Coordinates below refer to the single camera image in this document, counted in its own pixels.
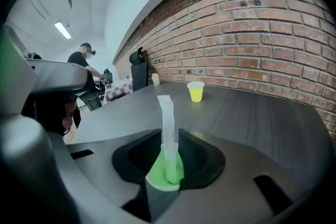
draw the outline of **red brick wall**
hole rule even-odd
[[[120,77],[139,47],[161,80],[311,104],[336,140],[336,27],[323,0],[164,0],[119,53]]]

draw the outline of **black chair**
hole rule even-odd
[[[133,92],[148,86],[148,63],[141,50],[142,47],[133,52],[129,58],[132,64]]]
[[[107,78],[109,83],[113,83],[113,76],[112,76],[112,73],[109,71],[108,68],[104,70],[103,75]]]

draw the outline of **green object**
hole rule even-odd
[[[151,184],[154,188],[158,190],[162,191],[178,190],[180,188],[180,180],[184,178],[183,163],[178,151],[176,151],[176,175],[177,175],[177,184],[171,184],[167,181],[164,148],[163,145],[161,145],[160,154],[158,155],[151,170],[146,175],[146,179],[149,184]]]

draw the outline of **hand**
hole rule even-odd
[[[65,129],[65,132],[69,131],[69,129],[72,126],[73,120],[72,120],[72,113],[76,108],[76,102],[75,101],[69,101],[65,105],[65,113],[66,116],[62,120],[62,125]]]
[[[104,86],[106,84],[108,84],[108,81],[107,81],[107,78],[104,76],[103,79],[100,80],[101,81],[101,84],[103,84]]]

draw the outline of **black t-shirt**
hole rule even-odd
[[[76,63],[80,66],[87,67],[89,64],[86,62],[86,60],[83,57],[83,54],[79,51],[75,51],[73,54],[70,55],[68,62]],[[92,80],[92,84],[89,90],[87,90],[86,93],[93,93],[97,92],[97,88],[94,85],[94,82]]]
[[[74,52],[70,55],[68,62],[76,63],[80,66],[87,67],[89,64],[86,62],[86,60],[83,57],[83,54],[79,51]]]

